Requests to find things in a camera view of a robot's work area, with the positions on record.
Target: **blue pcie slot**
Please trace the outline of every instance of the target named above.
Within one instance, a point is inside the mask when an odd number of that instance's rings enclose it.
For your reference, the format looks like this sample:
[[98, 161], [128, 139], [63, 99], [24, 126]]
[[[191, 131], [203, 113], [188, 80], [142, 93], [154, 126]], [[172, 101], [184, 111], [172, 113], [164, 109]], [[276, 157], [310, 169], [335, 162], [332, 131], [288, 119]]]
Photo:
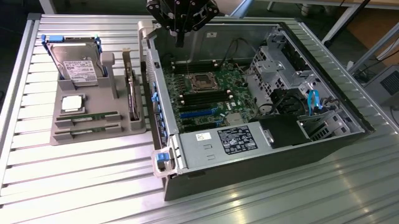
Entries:
[[182, 113], [180, 118], [195, 118], [195, 117], [202, 117], [202, 116], [210, 116], [215, 114], [218, 108], [214, 109], [207, 109], [203, 111], [196, 111], [196, 112], [190, 112], [190, 113]]

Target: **hard drive label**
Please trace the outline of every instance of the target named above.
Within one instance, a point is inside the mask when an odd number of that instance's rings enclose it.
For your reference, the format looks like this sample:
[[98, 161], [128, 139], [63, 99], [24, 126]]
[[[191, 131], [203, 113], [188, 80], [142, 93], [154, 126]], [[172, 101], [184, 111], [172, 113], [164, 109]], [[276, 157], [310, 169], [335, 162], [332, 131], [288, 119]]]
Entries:
[[228, 155], [258, 149], [248, 126], [220, 130], [218, 134]]
[[64, 61], [64, 65], [72, 82], [98, 81], [92, 61]]

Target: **barcode sticker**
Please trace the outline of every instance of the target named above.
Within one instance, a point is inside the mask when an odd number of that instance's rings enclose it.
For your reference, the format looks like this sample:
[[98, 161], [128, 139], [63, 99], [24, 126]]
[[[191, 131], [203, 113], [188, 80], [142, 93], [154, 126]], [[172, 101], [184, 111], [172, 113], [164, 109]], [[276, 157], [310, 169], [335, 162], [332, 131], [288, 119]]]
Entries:
[[95, 82], [95, 67], [92, 61], [64, 61], [64, 66], [72, 82]]

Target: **cpu socket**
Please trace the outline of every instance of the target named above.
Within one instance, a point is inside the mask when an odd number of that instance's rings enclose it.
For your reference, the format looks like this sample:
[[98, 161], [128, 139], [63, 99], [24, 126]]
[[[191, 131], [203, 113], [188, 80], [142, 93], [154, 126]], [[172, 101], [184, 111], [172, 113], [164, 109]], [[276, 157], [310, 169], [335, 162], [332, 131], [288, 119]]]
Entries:
[[219, 88], [215, 75], [212, 72], [196, 73], [190, 75], [190, 81], [191, 81], [192, 90], [195, 92], [216, 90]]

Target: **floor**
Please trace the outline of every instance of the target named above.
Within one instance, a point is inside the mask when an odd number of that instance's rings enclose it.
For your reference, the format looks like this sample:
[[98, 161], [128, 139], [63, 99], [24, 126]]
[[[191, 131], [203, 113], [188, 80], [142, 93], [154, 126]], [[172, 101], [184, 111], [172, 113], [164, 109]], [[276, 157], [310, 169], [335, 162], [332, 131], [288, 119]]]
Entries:
[[[23, 4], [5, 3], [0, 0], [0, 106], [3, 105], [4, 94], [7, 92], [8, 81], [12, 74], [16, 52], [19, 50], [20, 39], [24, 31], [27, 15], [29, 12], [41, 13], [39, 0], [25, 0]], [[144, 1], [90, 1], [90, 0], [57, 0], [56, 9], [60, 14], [148, 14]], [[319, 38], [323, 38], [332, 27], [338, 16], [327, 16], [322, 6], [311, 8], [308, 17], [300, 14], [299, 4], [276, 3], [274, 11], [266, 10], [268, 2], [255, 1], [248, 11], [248, 16], [259, 17], [296, 17], [300, 18], [311, 28]], [[356, 61], [367, 52], [366, 47], [344, 31], [330, 48], [331, 52], [343, 65], [348, 61]], [[375, 66], [371, 72], [378, 73], [383, 65]]]

